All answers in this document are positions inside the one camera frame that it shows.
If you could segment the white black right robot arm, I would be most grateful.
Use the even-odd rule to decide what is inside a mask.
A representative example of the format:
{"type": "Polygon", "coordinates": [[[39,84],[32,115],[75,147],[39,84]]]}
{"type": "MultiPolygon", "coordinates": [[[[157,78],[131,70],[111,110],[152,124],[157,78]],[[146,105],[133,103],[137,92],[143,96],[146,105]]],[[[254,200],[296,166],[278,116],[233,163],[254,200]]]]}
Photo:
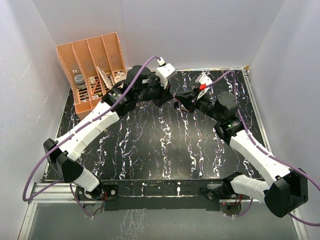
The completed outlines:
{"type": "Polygon", "coordinates": [[[233,199],[246,195],[264,203],[277,217],[282,218],[309,200],[308,180],[301,169],[294,170],[277,162],[263,145],[255,140],[239,115],[236,97],[222,92],[215,102],[208,94],[196,96],[195,109],[216,120],[216,134],[231,148],[243,155],[260,173],[256,180],[240,172],[223,179],[218,188],[221,195],[233,199]]]}

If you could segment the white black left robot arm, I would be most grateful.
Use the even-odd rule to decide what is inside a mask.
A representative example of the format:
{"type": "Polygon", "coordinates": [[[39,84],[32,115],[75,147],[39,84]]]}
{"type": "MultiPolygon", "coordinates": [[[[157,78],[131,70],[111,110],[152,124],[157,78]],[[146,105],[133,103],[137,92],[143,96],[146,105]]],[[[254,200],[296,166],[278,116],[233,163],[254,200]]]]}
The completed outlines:
{"type": "Polygon", "coordinates": [[[137,103],[153,102],[161,107],[172,100],[171,81],[176,74],[176,69],[170,63],[159,66],[155,73],[141,65],[133,66],[126,78],[114,84],[69,133],[56,140],[47,139],[43,144],[47,160],[62,181],[83,188],[92,200],[101,198],[103,183],[81,165],[78,158],[105,129],[133,111],[137,103]]]}

